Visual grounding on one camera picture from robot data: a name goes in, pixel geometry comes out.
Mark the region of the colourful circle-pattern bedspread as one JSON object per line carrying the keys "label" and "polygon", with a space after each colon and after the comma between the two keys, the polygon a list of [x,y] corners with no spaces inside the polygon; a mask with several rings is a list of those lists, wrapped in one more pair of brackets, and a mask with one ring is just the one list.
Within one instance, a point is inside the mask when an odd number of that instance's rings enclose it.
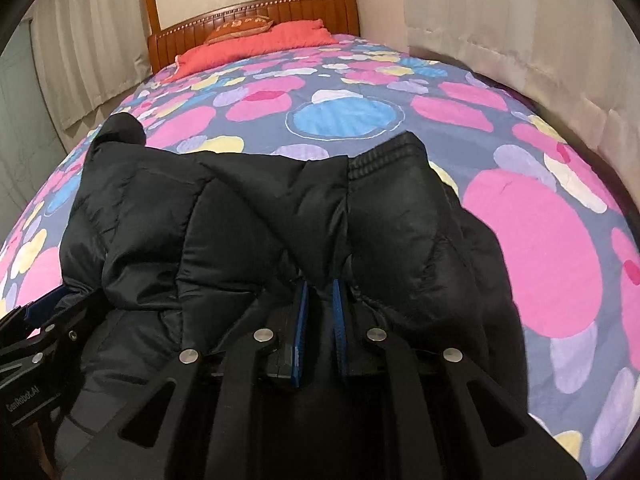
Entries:
{"label": "colourful circle-pattern bedspread", "polygon": [[174,153],[356,155],[411,131],[503,249],[525,327],[529,408],[589,478],[639,418],[639,230],[531,106],[463,68],[339,36],[175,79],[120,103]]}

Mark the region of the black puffer jacket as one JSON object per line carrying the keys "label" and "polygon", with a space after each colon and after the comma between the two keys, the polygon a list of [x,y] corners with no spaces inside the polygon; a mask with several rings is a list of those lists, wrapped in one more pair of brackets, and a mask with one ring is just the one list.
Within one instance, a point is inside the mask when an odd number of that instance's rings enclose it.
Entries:
{"label": "black puffer jacket", "polygon": [[180,351],[218,350],[263,326],[299,282],[342,282],[416,350],[457,348],[528,401],[497,237],[408,132],[316,162],[177,155],[148,148],[140,122],[116,114],[88,148],[60,259],[62,308],[98,289],[113,307],[58,423],[60,467]]}

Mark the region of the orange embroidered pillow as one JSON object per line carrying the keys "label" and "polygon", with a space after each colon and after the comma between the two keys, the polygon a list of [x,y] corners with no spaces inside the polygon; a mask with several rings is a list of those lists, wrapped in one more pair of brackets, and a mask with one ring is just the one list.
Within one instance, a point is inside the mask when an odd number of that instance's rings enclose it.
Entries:
{"label": "orange embroidered pillow", "polygon": [[217,26],[205,39],[204,44],[216,44],[236,38],[254,36],[268,32],[273,20],[266,16],[254,15],[245,18],[236,18]]}

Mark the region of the red blanket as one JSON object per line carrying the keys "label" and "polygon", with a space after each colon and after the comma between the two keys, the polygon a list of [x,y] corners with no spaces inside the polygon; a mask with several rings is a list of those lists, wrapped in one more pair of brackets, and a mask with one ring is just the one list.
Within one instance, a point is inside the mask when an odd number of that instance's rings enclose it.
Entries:
{"label": "red blanket", "polygon": [[285,22],[271,26],[268,32],[192,48],[176,57],[175,71],[168,80],[175,81],[253,56],[332,44],[337,44],[337,40],[321,20]]}

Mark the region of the beige side curtain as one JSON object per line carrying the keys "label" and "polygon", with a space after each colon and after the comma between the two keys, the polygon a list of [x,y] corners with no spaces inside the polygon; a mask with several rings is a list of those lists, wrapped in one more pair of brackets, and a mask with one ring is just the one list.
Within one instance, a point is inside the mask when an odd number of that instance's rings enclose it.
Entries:
{"label": "beige side curtain", "polygon": [[639,195],[639,41],[613,0],[406,0],[409,42],[528,96]]}

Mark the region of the frosted glass wardrobe doors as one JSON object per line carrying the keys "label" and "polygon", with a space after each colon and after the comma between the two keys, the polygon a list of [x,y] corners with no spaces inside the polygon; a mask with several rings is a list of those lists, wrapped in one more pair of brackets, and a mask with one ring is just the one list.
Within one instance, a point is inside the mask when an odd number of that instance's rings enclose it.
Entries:
{"label": "frosted glass wardrobe doors", "polygon": [[38,81],[29,21],[1,53],[0,222],[7,237],[41,185],[65,157]]}

